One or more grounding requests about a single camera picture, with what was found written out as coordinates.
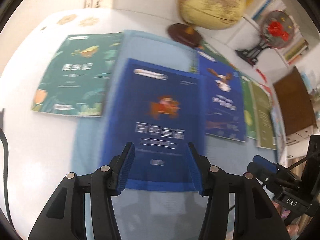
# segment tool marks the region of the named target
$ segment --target wooden cabinet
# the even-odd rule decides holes
[[[284,121],[287,145],[307,139],[316,127],[310,96],[296,67],[274,84]]]

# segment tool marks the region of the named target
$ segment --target white table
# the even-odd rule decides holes
[[[61,26],[56,24],[63,16],[71,14],[77,15],[74,21]],[[91,16],[100,21],[85,28],[79,26],[80,20]],[[59,12],[45,19],[16,50],[0,78],[0,107],[5,108],[4,132],[9,143],[10,211],[15,228],[24,239],[28,238],[33,224],[56,186],[70,171],[78,117],[54,116],[30,110],[34,92],[56,49],[68,34],[113,33],[132,29],[168,38],[166,28],[172,23],[163,18],[121,10],[81,9]],[[240,31],[230,37],[227,45],[212,38],[209,30],[200,29],[200,32],[231,63],[263,83],[258,73],[237,57],[233,50],[240,45],[242,48],[250,47],[256,42],[257,31],[249,22],[245,21],[242,29],[244,32]],[[265,60],[272,62],[274,68],[281,65],[273,50],[261,55],[258,67],[262,71],[268,65]],[[0,172],[3,167],[1,156],[2,150]],[[2,179],[0,192],[0,206],[5,211]],[[172,223],[174,228],[179,221]]]

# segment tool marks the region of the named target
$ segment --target blue cloth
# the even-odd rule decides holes
[[[186,46],[138,31],[125,31],[119,55],[103,117],[79,117],[71,163],[72,171],[78,175],[91,173],[99,167],[105,124],[128,58],[182,71],[188,71],[196,58],[194,51]],[[205,137],[205,155],[212,165],[229,173],[242,175],[257,154],[272,162],[276,161],[275,151],[257,148],[253,139],[244,143]],[[112,201],[122,240],[196,240],[208,198],[199,196],[197,192],[126,189],[119,197],[113,197]],[[230,206],[233,203],[234,199],[230,198]],[[87,238],[92,240],[90,201],[87,196],[85,205]],[[232,220],[230,217],[228,230],[232,229]]]

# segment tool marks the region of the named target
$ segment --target book title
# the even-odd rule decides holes
[[[184,130],[182,129],[160,127],[154,124],[148,124],[143,122],[136,123],[135,132],[150,134],[153,136],[159,136],[163,138],[174,138],[178,140],[184,139]],[[172,143],[171,141],[159,140],[154,138],[142,138],[140,144],[162,146],[170,149],[176,149],[178,146],[177,143]]]
[[[88,70],[92,69],[93,63],[86,63],[86,64],[65,64],[62,67],[62,71],[67,70]]]
[[[231,99],[227,99],[221,95],[217,95],[217,97],[212,97],[212,102],[218,103],[219,105],[229,108],[233,111],[237,110],[237,107],[232,104],[233,101]]]

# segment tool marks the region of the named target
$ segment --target orange flower illustration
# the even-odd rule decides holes
[[[45,100],[47,95],[48,95],[47,90],[38,89],[35,93],[35,97],[33,98],[33,102],[35,104],[40,104]]]
[[[67,15],[65,17],[63,17],[62,19],[60,19],[57,24],[59,25],[63,25],[63,24],[66,24],[66,23],[69,23],[69,22],[72,22],[74,19],[77,18],[77,15],[76,14],[71,14],[71,15]]]

